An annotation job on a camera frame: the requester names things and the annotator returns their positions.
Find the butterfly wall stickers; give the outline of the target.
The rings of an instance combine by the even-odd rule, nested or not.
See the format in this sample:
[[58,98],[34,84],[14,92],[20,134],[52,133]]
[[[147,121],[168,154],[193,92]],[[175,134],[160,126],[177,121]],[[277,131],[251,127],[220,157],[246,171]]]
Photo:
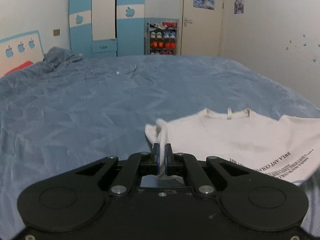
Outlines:
[[302,33],[288,41],[285,51],[299,59],[319,64],[319,36],[311,37]]

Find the cream bedroom door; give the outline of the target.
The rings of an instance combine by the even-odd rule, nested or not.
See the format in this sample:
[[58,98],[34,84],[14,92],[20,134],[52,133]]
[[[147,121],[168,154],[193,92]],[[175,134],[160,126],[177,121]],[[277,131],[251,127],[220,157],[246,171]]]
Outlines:
[[223,0],[215,0],[215,10],[193,7],[183,0],[181,54],[217,57],[220,50]]

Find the brass wall switch plate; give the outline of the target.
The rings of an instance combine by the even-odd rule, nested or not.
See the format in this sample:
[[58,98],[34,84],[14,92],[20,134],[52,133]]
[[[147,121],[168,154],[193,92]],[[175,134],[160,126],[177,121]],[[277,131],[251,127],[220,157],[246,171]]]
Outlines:
[[60,29],[54,29],[53,36],[59,36],[59,35],[60,35]]

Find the blue white wardrobe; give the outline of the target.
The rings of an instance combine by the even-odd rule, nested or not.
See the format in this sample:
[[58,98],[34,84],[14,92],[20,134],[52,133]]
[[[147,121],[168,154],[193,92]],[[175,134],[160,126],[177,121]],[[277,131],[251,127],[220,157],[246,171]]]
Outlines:
[[69,0],[71,51],[86,58],[142,55],[145,0]]

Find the anime poster on wall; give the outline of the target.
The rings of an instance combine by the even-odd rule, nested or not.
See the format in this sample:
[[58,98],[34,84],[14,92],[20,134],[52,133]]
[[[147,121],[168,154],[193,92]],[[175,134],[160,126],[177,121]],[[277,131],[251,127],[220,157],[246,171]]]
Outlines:
[[244,13],[244,0],[235,0],[234,14],[243,14],[243,13]]

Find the shoe rack with shoes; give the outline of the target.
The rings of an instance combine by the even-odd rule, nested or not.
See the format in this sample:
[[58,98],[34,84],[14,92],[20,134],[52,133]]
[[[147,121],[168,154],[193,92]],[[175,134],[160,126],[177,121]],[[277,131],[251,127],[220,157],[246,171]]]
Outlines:
[[146,24],[146,55],[177,55],[178,22],[162,21]]

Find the headboard with apple decals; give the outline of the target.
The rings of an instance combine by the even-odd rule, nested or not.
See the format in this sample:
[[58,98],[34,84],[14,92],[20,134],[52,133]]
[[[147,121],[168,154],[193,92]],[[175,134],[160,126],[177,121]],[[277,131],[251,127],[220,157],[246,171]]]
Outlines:
[[1,39],[1,77],[27,62],[43,60],[44,52],[38,30]]

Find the blue poster on door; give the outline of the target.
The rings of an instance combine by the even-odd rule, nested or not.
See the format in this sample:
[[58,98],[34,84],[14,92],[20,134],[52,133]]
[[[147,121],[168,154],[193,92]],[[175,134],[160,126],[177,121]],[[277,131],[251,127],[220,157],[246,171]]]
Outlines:
[[193,7],[207,10],[215,10],[215,0],[193,0]]

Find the white sweatshirt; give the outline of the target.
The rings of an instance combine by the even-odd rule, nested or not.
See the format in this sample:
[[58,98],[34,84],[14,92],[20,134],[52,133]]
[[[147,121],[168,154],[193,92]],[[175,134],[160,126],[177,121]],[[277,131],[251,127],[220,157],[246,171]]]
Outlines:
[[204,161],[217,156],[240,166],[296,185],[319,168],[319,119],[284,115],[274,120],[250,109],[226,114],[204,109],[171,121],[147,124],[145,135],[175,153],[189,153]]

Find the blue textured bedspread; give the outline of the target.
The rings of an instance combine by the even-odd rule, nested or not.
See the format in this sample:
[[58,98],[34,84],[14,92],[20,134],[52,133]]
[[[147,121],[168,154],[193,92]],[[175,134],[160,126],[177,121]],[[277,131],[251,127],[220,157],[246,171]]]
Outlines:
[[293,90],[223,57],[83,59],[45,73],[43,62],[1,78],[1,239],[24,225],[29,185],[108,155],[148,151],[146,124],[205,108],[249,108],[279,119],[319,117]]

